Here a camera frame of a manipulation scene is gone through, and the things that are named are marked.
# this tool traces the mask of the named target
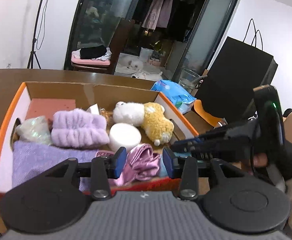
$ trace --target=light stand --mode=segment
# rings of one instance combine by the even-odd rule
[[[27,68],[33,68],[34,56],[35,56],[35,59],[36,59],[37,64],[38,64],[38,67],[41,69],[39,61],[38,61],[38,58],[37,58],[37,55],[36,55],[36,51],[35,51],[35,43],[37,41],[37,39],[36,39],[36,30],[37,30],[37,24],[38,24],[38,19],[39,19],[39,14],[40,14],[40,9],[42,7],[42,3],[43,3],[43,0],[40,0],[38,11],[37,11],[37,16],[36,16],[35,28],[34,28],[33,45],[31,47],[31,52],[30,52]]]

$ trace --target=wooden table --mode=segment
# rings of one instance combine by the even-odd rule
[[[150,89],[154,84],[153,81],[88,72],[40,69],[0,69],[0,126],[17,89],[24,81],[83,82],[142,89]],[[199,133],[211,129],[211,126],[206,123],[205,120],[192,111],[187,113],[185,117]],[[5,231],[6,228],[0,218],[0,232]]]

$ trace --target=metal screw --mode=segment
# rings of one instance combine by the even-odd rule
[[[180,193],[181,193],[181,195],[183,197],[194,197],[194,196],[196,196],[196,192],[193,191],[192,189],[183,189]]]
[[[95,190],[93,196],[96,198],[106,198],[108,197],[109,193],[103,189]]]

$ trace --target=pink satin ribbon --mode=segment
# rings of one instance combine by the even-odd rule
[[[112,156],[114,152],[99,150],[96,157]],[[148,143],[137,145],[128,154],[124,169],[118,179],[109,179],[110,184],[124,186],[135,179],[148,180],[156,176],[160,168],[160,155],[153,152]]]

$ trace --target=frosted glass panel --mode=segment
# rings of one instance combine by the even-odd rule
[[[77,49],[108,46],[122,17],[126,17],[132,0],[88,0],[79,26]]]
[[[193,41],[184,58],[183,68],[199,71],[210,52],[232,0],[209,0]]]

